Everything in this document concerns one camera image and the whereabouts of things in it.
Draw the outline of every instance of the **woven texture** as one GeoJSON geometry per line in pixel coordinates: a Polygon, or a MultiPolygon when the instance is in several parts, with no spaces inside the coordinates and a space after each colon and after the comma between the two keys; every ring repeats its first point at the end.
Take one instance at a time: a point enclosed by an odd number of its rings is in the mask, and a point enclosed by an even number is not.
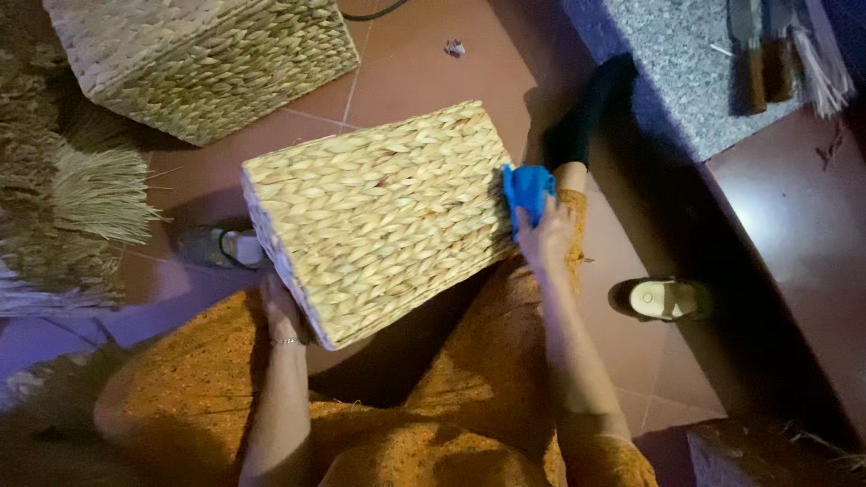
{"type": "Polygon", "coordinates": [[[333,0],[45,0],[84,94],[203,145],[356,68],[333,0]]]}
{"type": "Polygon", "coordinates": [[[468,101],[249,160],[244,195],[277,272],[336,349],[513,249],[507,162],[468,101]]]}

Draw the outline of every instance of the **bracelet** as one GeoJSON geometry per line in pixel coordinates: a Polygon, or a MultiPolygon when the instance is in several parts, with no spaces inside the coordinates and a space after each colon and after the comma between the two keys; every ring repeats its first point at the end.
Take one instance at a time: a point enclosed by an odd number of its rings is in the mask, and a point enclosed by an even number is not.
{"type": "Polygon", "coordinates": [[[298,345],[303,345],[300,340],[297,338],[287,338],[286,340],[272,340],[271,347],[276,347],[277,345],[286,345],[288,343],[297,343],[298,345]]]}

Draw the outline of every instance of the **hand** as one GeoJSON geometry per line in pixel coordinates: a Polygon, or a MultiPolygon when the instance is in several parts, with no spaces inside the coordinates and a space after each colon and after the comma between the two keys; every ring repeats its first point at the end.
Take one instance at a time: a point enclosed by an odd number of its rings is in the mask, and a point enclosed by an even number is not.
{"type": "Polygon", "coordinates": [[[262,306],[268,317],[268,330],[271,340],[284,341],[295,339],[307,343],[307,333],[303,328],[301,313],[282,280],[276,274],[268,274],[259,285],[262,306]]]}
{"type": "Polygon", "coordinates": [[[544,215],[535,228],[529,223],[527,211],[517,207],[517,242],[536,278],[565,271],[565,256],[573,237],[572,214],[553,196],[545,195],[544,215]]]}

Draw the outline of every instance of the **gray speckled surface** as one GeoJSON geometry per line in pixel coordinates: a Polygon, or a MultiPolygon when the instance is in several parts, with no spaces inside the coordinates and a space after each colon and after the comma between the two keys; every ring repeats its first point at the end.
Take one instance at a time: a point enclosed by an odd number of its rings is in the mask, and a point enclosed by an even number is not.
{"type": "Polygon", "coordinates": [[[759,115],[731,115],[734,49],[727,0],[563,0],[596,62],[630,51],[641,72],[635,115],[647,133],[696,161],[709,159],[796,110],[791,100],[759,115]]]}

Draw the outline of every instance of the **black sock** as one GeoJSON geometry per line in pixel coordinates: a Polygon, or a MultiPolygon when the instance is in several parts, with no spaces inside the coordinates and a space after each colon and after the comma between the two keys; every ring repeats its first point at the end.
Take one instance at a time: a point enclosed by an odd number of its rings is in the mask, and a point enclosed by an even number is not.
{"type": "Polygon", "coordinates": [[[546,165],[551,172],[575,160],[589,167],[590,134],[604,114],[630,110],[636,76],[629,53],[612,57],[592,73],[577,105],[545,134],[546,165]]]}

